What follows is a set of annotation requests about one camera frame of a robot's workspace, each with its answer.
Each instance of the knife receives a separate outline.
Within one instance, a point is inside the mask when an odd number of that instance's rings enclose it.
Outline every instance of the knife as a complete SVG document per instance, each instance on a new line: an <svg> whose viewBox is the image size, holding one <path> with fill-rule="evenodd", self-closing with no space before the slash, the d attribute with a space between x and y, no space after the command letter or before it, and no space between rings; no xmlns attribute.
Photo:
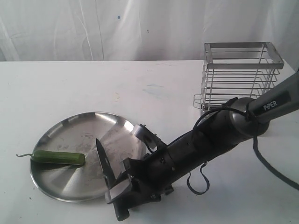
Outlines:
<svg viewBox="0 0 299 224"><path fill-rule="evenodd" d="M105 182L108 189L110 189L110 187L112 186L112 184L115 182L116 179L113 170L111 168L110 162L107 158L107 154L101 142L98 139L96 139L96 146L97 146L97 152L98 152L100 164L102 166L103 174L105 177ZM121 203L114 202L113 206L117 217L117 221L123 221L130 216L128 209L125 206L123 206Z"/></svg>

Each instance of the metal wire rack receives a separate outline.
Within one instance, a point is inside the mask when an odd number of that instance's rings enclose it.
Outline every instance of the metal wire rack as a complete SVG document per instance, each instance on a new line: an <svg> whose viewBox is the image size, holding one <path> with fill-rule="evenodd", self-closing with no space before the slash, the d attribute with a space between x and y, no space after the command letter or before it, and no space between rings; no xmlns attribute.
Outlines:
<svg viewBox="0 0 299 224"><path fill-rule="evenodd" d="M257 98L274 87L284 61L271 42L205 43L201 93L193 105L209 111L231 98Z"/></svg>

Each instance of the metal plate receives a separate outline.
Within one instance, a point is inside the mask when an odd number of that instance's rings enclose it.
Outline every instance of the metal plate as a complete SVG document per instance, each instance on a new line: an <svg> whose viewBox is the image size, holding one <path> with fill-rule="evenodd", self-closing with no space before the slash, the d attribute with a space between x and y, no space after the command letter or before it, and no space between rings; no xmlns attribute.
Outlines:
<svg viewBox="0 0 299 224"><path fill-rule="evenodd" d="M117 177L120 162L140 159L145 145L131 132L134 126L123 117L104 112L83 113L61 121L47 131L33 150L85 154L82 167L41 164L31 161L31 176L46 195L67 202L80 202L104 195L106 184L96 150L102 143Z"/></svg>

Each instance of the white backdrop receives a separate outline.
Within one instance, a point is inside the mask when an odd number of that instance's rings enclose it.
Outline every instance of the white backdrop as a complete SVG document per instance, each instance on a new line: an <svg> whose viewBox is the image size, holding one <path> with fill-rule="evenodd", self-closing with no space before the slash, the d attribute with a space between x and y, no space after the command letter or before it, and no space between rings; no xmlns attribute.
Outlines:
<svg viewBox="0 0 299 224"><path fill-rule="evenodd" d="M201 59L271 41L299 66L297 0L0 0L0 61Z"/></svg>

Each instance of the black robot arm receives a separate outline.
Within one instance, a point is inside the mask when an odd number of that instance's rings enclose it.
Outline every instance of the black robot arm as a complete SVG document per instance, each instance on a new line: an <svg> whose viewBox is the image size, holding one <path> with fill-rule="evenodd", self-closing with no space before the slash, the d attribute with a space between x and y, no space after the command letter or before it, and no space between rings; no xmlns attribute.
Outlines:
<svg viewBox="0 0 299 224"><path fill-rule="evenodd" d="M234 98L223 107L207 112L191 131L169 145L145 126L136 126L134 135L149 149L157 149L141 160L126 158L122 162L122 172L109 186L106 201L121 204L123 210L158 202L161 194L173 191L173 182L206 161L228 152L240 142L265 133L270 120L297 109L299 73L256 100Z"/></svg>

